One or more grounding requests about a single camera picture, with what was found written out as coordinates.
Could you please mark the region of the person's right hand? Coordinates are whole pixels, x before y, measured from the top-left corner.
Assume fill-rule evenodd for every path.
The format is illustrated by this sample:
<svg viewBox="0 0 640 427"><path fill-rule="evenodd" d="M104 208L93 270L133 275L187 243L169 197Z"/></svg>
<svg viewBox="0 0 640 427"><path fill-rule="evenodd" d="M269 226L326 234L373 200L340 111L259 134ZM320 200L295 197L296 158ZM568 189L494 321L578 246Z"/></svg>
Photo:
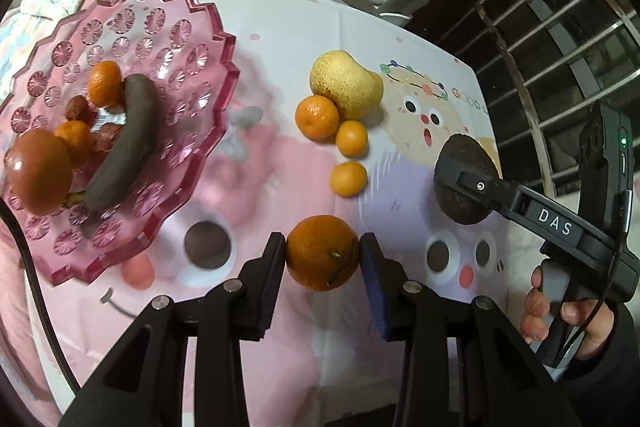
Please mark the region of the person's right hand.
<svg viewBox="0 0 640 427"><path fill-rule="evenodd" d="M533 287L525 298L524 312L520 323L520 334L526 343L545 340L549 335L549 327L544 319L550 313L550 303L540 290L542 275L539 267L532 273L530 281ZM582 326L596 309L597 304L597 300L594 299L564 303L561 308L561 317L567 324ZM575 358L588 360L594 357L612 333L614 323L614 312L607 305L600 306L591 322L585 327L585 336L582 338Z"/></svg>

